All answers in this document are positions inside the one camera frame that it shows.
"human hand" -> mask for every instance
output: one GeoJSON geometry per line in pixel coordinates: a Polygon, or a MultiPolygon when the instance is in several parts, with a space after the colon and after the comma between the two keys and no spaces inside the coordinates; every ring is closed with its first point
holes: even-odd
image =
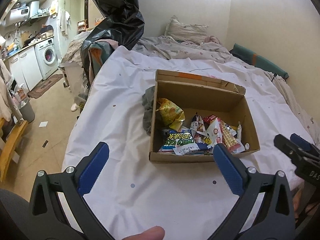
{"type": "Polygon", "coordinates": [[[164,229],[162,227],[153,227],[141,234],[128,236],[122,240],[162,240],[164,238],[164,229]]]}

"white bed sheet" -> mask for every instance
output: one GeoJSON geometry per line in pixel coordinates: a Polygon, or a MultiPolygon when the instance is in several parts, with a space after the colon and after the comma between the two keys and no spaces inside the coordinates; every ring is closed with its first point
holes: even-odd
{"type": "MultiPolygon", "coordinates": [[[[294,166],[273,146],[273,138],[297,133],[313,141],[261,69],[246,69],[236,62],[165,60],[120,46],[94,80],[63,162],[63,170],[76,166],[100,141],[108,143],[110,158],[84,198],[115,239],[155,225],[166,230],[165,239],[207,239],[238,199],[213,162],[155,164],[148,160],[150,137],[142,128],[141,96],[155,84],[156,69],[214,76],[244,86],[261,150],[241,160],[263,173],[283,170],[290,187],[298,185],[294,166]]],[[[261,199],[244,229],[252,224],[261,199]]],[[[78,228],[63,198],[61,202],[71,225],[78,228]]]]}

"rug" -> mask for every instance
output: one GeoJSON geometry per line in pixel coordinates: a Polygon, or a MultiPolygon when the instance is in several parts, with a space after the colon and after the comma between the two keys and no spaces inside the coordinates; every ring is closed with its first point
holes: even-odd
{"type": "Polygon", "coordinates": [[[55,83],[57,83],[61,78],[63,78],[63,74],[55,74],[50,76],[45,81],[39,83],[33,90],[31,90],[27,95],[31,98],[39,98],[42,96],[46,91],[49,90],[55,83]]]}

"silver bolt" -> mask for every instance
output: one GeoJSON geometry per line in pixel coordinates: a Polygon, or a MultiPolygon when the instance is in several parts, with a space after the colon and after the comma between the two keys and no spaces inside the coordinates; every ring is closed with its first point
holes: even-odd
{"type": "Polygon", "coordinates": [[[249,171],[249,173],[252,173],[252,174],[257,172],[257,170],[254,167],[249,167],[248,171],[249,171]]]}
{"type": "Polygon", "coordinates": [[[284,172],[283,171],[278,171],[278,175],[279,177],[283,178],[285,176],[284,172]]]}
{"type": "Polygon", "coordinates": [[[44,175],[44,171],[39,171],[39,172],[38,172],[38,176],[39,176],[39,177],[42,177],[43,175],[44,175]]]}
{"type": "Polygon", "coordinates": [[[72,166],[66,168],[66,172],[67,172],[67,173],[73,173],[74,171],[75,171],[75,168],[72,167],[72,166]]]}

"gray trash bin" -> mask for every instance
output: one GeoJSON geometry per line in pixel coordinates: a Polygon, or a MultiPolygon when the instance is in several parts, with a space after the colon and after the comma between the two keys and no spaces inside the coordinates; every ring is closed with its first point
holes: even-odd
{"type": "Polygon", "coordinates": [[[21,107],[21,103],[20,103],[18,108],[22,114],[23,119],[28,121],[29,123],[31,123],[36,117],[35,112],[33,111],[32,107],[31,107],[29,98],[26,98],[23,101],[26,104],[23,107],[21,107]]]}

